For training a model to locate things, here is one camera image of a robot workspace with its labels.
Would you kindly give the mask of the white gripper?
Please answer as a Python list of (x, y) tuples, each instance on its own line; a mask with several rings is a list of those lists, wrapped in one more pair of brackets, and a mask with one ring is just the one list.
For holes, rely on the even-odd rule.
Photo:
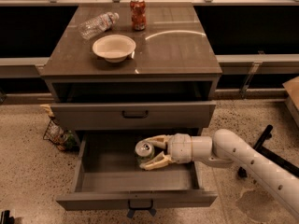
[(168, 154), (165, 155), (162, 151), (152, 160), (141, 163), (139, 167), (146, 171), (164, 168), (172, 162), (182, 164), (202, 161), (212, 155), (212, 138), (208, 136), (177, 133), (170, 137), (162, 134), (146, 138), (145, 141), (154, 147), (162, 149), (167, 147)]

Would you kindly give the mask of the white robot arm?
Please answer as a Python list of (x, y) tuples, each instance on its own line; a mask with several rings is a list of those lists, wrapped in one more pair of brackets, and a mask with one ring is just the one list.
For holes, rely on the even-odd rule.
[(295, 218), (299, 218), (299, 178), (267, 159), (227, 129), (219, 129), (211, 137), (184, 133), (152, 136), (135, 145), (135, 154), (143, 170), (192, 161), (226, 168), (235, 162)]

